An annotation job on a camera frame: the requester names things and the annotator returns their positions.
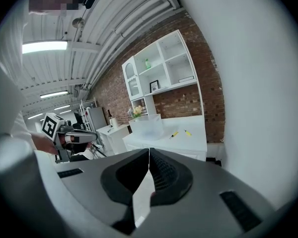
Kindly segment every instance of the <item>yellow flowers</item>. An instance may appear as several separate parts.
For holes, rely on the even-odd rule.
[[[142,106],[138,106],[134,108],[134,118],[141,116]]]

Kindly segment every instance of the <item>ceiling light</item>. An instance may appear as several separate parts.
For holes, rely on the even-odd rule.
[[[49,98],[49,97],[52,97],[52,96],[58,96],[58,95],[68,94],[68,93],[69,93],[68,91],[48,93],[48,94],[41,95],[40,97],[41,97],[41,99],[44,99],[44,98]]]
[[[40,113],[38,115],[35,115],[35,116],[32,116],[32,117],[29,117],[28,119],[32,119],[32,118],[35,118],[35,117],[38,117],[38,116],[41,116],[43,113]]]
[[[64,112],[60,112],[60,114],[64,114],[64,113],[67,113],[67,112],[71,112],[71,110],[67,110],[67,111],[64,111]]]
[[[67,46],[67,41],[32,42],[22,45],[22,54],[45,50],[66,50]]]
[[[63,107],[56,108],[56,109],[54,109],[54,110],[68,108],[69,106],[70,106],[70,105],[66,105],[66,106],[63,106]]]

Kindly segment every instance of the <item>ceiling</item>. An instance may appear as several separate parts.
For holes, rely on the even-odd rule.
[[[78,108],[119,52],[179,7],[176,0],[96,0],[91,9],[82,7],[66,16],[30,14],[23,43],[63,39],[68,41],[68,48],[23,54],[23,76],[17,84],[27,99],[24,117],[68,104],[72,110]],[[128,33],[144,15],[148,17]],[[72,21],[78,17],[85,20],[85,26],[76,29]],[[69,94],[40,98],[63,90]]]

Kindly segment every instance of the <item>white counter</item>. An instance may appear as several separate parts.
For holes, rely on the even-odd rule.
[[[123,124],[118,128],[111,128],[110,125],[108,125],[96,130],[104,145],[105,155],[110,156],[110,152],[114,152],[114,154],[127,152],[123,137],[129,135],[128,126],[129,125]]]
[[[138,139],[134,133],[123,138],[128,151],[138,148],[157,148],[205,161],[207,140],[204,116],[162,119],[164,134],[159,140]]]

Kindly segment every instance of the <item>white wall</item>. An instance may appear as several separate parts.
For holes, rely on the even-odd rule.
[[[218,65],[224,168],[276,208],[298,192],[298,29],[278,0],[180,0]]]
[[[68,112],[68,113],[65,113],[65,114],[58,114],[58,116],[62,117],[65,120],[70,120],[72,122],[72,125],[74,123],[77,123],[74,112]]]
[[[34,132],[41,132],[41,127],[42,127],[42,122],[40,121],[40,119],[42,119],[43,116],[41,118],[33,118],[33,119],[25,119],[25,125],[27,127],[28,130],[30,131],[34,131]]]

